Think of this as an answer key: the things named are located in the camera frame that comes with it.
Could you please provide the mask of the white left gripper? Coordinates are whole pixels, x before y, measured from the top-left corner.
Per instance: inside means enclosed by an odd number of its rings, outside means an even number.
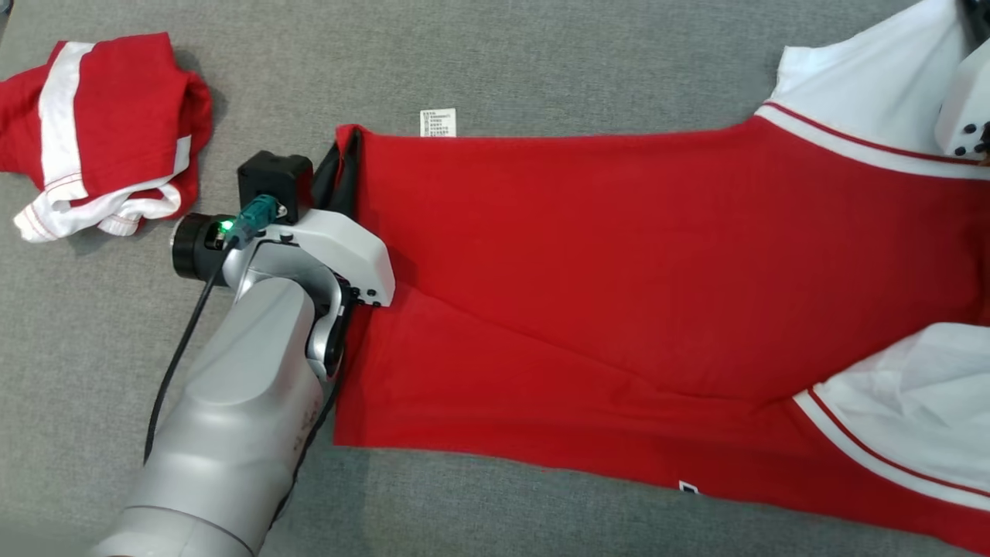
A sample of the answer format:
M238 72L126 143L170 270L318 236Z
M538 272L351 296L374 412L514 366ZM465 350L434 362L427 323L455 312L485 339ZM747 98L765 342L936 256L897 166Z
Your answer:
M259 240L259 281L288 279L317 306L356 289L369 306L391 306L395 278L385 243L354 222L360 190L362 131L333 142L312 176L312 208L292 226L273 224ZM329 210L339 173L339 213Z

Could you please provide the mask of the red and white shirt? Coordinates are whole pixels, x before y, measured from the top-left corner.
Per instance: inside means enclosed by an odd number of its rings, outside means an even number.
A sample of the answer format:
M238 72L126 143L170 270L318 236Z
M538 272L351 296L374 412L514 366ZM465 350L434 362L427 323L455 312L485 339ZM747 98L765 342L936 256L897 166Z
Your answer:
M824 47L725 129L357 125L392 306L333 440L499 457L990 557L990 166L936 138L959 0Z

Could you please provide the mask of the red shorts with white stripe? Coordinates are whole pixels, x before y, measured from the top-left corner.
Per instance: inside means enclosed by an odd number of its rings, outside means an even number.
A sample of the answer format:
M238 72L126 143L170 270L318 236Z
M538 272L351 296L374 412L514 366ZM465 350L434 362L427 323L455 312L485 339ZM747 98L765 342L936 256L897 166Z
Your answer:
M181 217L212 131L211 92L165 32L61 41L42 66L0 81L0 173L38 190L15 228L38 244Z

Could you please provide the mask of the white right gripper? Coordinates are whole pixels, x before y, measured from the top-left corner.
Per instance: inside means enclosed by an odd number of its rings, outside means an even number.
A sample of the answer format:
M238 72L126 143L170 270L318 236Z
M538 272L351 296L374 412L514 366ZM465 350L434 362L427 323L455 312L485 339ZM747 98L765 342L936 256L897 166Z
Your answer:
M952 74L934 137L947 156L980 163L990 159L990 39Z

